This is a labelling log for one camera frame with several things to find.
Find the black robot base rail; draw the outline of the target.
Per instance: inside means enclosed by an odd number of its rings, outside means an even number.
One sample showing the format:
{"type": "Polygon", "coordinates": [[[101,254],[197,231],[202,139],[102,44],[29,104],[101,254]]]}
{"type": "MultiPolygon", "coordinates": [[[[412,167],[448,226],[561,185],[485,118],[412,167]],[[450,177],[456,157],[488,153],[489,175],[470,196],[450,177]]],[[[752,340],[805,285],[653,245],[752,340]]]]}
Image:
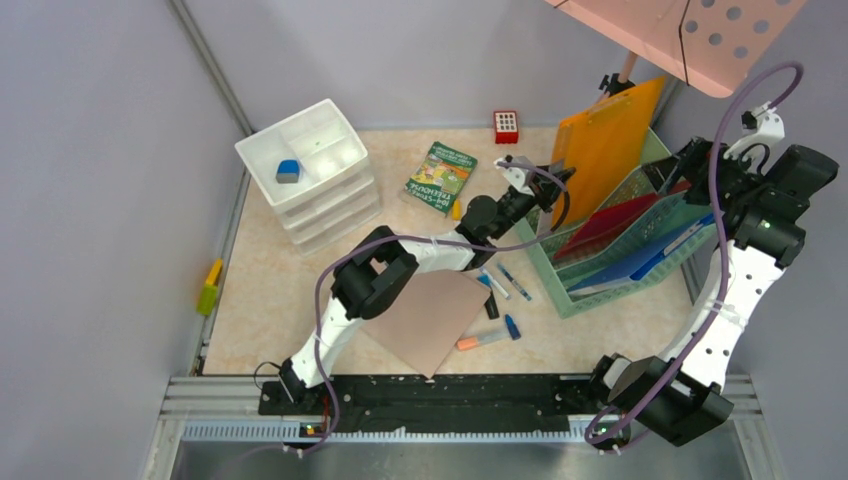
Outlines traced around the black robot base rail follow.
{"type": "Polygon", "coordinates": [[[337,413],[355,418],[462,418],[527,412],[532,417],[595,413],[610,389],[590,374],[337,375],[316,387],[292,388],[281,380],[262,384],[262,415],[337,413]]]}

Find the red plastic folder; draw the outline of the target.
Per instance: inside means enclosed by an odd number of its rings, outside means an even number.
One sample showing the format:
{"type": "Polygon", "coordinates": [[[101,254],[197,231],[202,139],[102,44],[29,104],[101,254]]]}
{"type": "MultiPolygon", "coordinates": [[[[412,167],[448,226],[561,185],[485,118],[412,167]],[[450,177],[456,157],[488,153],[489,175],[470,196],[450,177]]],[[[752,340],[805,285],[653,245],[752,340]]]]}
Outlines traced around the red plastic folder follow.
{"type": "Polygon", "coordinates": [[[632,175],[589,217],[546,241],[543,251],[557,268],[599,255],[629,254],[705,214],[703,207],[683,200],[687,189],[681,181],[661,195],[650,181],[632,175]]]}

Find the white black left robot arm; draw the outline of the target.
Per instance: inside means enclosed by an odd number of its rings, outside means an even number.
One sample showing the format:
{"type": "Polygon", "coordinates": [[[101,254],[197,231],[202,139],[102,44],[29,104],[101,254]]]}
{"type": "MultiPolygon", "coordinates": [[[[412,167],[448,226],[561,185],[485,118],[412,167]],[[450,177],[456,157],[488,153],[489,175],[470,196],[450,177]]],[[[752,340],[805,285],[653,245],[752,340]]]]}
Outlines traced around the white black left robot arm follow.
{"type": "Polygon", "coordinates": [[[292,410],[303,414],[317,407],[319,385],[328,383],[344,345],[363,322],[388,310],[415,275],[484,266],[501,250],[496,240],[532,210],[550,213],[558,200],[570,199],[568,183],[577,172],[574,167],[554,171],[523,164],[510,155],[494,166],[509,183],[506,192],[499,199],[473,198],[449,232],[422,237],[379,226],[319,275],[314,293],[319,295],[323,282],[331,278],[329,299],[314,301],[310,338],[278,369],[283,401],[292,410]]]}

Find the orange folder binder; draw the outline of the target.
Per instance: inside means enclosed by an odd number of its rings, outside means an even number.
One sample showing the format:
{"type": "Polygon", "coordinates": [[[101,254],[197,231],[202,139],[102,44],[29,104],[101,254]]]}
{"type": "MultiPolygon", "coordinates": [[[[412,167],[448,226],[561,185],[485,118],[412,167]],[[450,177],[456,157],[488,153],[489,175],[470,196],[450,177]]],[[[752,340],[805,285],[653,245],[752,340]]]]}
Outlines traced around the orange folder binder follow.
{"type": "Polygon", "coordinates": [[[589,217],[639,165],[664,84],[662,76],[640,83],[560,122],[550,164],[575,173],[566,183],[570,205],[559,198],[552,221],[562,212],[565,225],[589,217]]]}

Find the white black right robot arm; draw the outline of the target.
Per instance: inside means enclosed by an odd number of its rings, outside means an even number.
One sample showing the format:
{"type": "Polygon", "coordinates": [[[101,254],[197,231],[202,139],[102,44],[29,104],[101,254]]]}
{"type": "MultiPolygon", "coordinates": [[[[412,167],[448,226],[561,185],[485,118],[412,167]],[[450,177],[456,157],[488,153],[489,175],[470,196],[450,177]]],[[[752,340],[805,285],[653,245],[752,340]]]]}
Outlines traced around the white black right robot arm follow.
{"type": "Polygon", "coordinates": [[[712,208],[719,244],[685,328],[662,353],[637,361],[615,354],[596,365],[586,397],[600,413],[584,438],[602,452],[634,446],[619,437],[632,422],[682,446],[729,418],[734,405],[722,392],[732,352],[759,301],[804,247],[797,220],[839,171],[827,155],[797,144],[768,171],[751,171],[742,155],[702,138],[674,158],[677,175],[691,185],[685,201],[712,208]]]}

